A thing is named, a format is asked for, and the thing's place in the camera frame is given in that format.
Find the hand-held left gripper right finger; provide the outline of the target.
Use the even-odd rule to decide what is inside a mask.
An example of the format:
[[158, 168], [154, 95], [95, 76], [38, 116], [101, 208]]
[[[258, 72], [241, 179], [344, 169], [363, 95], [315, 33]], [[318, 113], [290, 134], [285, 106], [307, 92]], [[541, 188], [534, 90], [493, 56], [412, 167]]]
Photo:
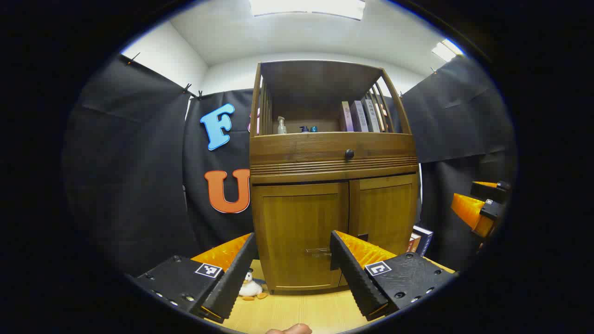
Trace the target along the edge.
[[339, 269], [368, 320], [419, 303], [458, 277], [416, 252], [395, 255], [337, 230], [329, 238], [331, 270]]

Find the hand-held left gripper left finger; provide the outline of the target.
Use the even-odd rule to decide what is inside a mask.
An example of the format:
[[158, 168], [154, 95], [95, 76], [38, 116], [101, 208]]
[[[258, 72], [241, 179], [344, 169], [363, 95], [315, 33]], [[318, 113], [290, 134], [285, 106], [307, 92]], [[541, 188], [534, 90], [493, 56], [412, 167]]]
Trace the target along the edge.
[[255, 234], [248, 233], [193, 258], [171, 256], [134, 282], [182, 312], [223, 323], [256, 253]]

